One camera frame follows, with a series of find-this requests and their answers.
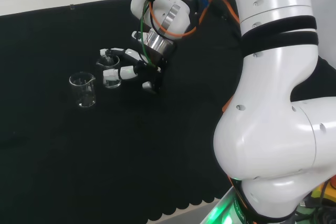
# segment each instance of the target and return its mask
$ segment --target black tablecloth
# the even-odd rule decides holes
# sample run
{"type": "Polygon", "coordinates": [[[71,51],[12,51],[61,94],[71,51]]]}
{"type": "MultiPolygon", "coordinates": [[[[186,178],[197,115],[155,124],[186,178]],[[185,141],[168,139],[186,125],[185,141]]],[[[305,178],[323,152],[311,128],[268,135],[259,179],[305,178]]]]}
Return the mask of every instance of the black tablecloth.
{"type": "MultiPolygon", "coordinates": [[[[71,74],[96,74],[101,48],[136,49],[129,6],[0,17],[1,223],[146,223],[229,189],[212,140],[243,59],[216,8],[179,43],[160,95],[129,81],[97,86],[93,110],[74,107],[71,74]]],[[[292,99],[336,95],[335,85],[335,70],[320,59],[292,99]]]]}

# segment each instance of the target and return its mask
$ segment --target orange cable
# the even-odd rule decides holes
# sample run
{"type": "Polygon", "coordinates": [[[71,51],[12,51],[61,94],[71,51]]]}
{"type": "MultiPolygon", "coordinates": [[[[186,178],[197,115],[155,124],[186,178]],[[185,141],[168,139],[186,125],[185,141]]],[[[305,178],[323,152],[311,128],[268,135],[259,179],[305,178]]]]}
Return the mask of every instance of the orange cable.
{"type": "MultiPolygon", "coordinates": [[[[232,183],[231,178],[230,178],[229,176],[227,176],[227,177],[228,177],[228,179],[230,180],[230,183],[231,183],[231,185],[233,186],[233,188],[236,190],[235,186],[234,186],[233,183],[232,183]]],[[[243,203],[244,207],[245,207],[246,209],[248,209],[247,206],[245,205],[243,199],[240,197],[240,195],[239,195],[239,194],[237,194],[237,195],[238,195],[238,197],[240,198],[241,203],[243,203]]]]}
{"type": "MultiPolygon", "coordinates": [[[[204,16],[206,14],[206,12],[208,11],[208,8],[209,8],[209,5],[204,9],[204,11],[202,12],[201,14],[201,17],[200,17],[200,21],[199,23],[201,23],[204,19],[204,16]]],[[[154,12],[153,12],[153,8],[152,8],[152,3],[149,3],[149,10],[151,12],[151,15],[155,21],[155,23],[160,27],[161,30],[163,30],[166,34],[169,34],[171,36],[174,36],[174,37],[184,37],[184,36],[187,36],[187,35],[190,35],[194,32],[196,32],[196,27],[194,27],[191,31],[185,33],[185,34],[175,34],[175,33],[172,33],[171,31],[167,31],[166,29],[163,28],[163,26],[159,23],[159,21],[156,19],[155,15],[154,15],[154,12]]]]}
{"type": "Polygon", "coordinates": [[[233,18],[237,21],[237,23],[240,23],[239,18],[238,18],[238,16],[236,15],[235,11],[233,10],[233,8],[232,8],[231,4],[229,3],[229,1],[228,1],[228,0],[222,0],[222,1],[226,4],[226,6],[227,6],[227,8],[229,9],[231,15],[232,15],[233,18]]]}

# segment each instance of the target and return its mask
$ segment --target small glass beaker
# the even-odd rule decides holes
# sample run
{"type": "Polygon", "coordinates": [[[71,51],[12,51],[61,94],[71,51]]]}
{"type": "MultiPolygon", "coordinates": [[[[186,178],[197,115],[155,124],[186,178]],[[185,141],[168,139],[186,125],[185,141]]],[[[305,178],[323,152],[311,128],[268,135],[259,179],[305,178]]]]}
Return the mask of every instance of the small glass beaker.
{"type": "Polygon", "coordinates": [[[101,72],[103,79],[103,85],[107,89],[115,89],[121,85],[121,80],[109,81],[104,78],[103,71],[108,69],[119,69],[120,68],[120,59],[116,55],[112,56],[102,56],[96,63],[101,72]]]}
{"type": "Polygon", "coordinates": [[[96,103],[93,82],[95,77],[90,73],[75,73],[69,78],[73,97],[80,108],[88,108],[96,103]]]}

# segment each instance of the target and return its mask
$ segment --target empty glass beaker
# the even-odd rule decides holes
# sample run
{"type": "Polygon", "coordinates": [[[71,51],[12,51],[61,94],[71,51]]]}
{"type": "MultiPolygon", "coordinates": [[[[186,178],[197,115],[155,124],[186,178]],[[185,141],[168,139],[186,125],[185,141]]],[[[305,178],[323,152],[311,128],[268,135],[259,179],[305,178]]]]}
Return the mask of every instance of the empty glass beaker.
{"type": "Polygon", "coordinates": [[[96,103],[95,89],[93,86],[95,77],[90,73],[75,73],[69,78],[73,97],[80,108],[88,108],[96,103]]]}

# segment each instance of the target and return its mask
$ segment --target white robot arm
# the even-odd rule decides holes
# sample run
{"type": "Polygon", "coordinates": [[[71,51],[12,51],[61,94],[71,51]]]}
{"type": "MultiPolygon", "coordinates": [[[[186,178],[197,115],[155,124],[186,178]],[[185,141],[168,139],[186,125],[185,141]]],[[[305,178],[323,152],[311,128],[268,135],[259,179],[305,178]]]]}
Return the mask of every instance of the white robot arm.
{"type": "MultiPolygon", "coordinates": [[[[132,1],[138,18],[144,2],[132,1]]],[[[217,125],[215,154],[227,175],[241,181],[237,189],[240,206],[247,205],[243,211],[254,221],[282,222],[310,191],[336,174],[336,98],[290,102],[293,88],[313,73],[318,60],[310,0],[236,2],[244,67],[217,125]]],[[[174,5],[181,19],[176,16],[167,30],[184,33],[190,22],[182,3],[156,0],[153,11],[164,24],[174,5]]],[[[144,20],[151,25],[148,13],[144,20]]]]}

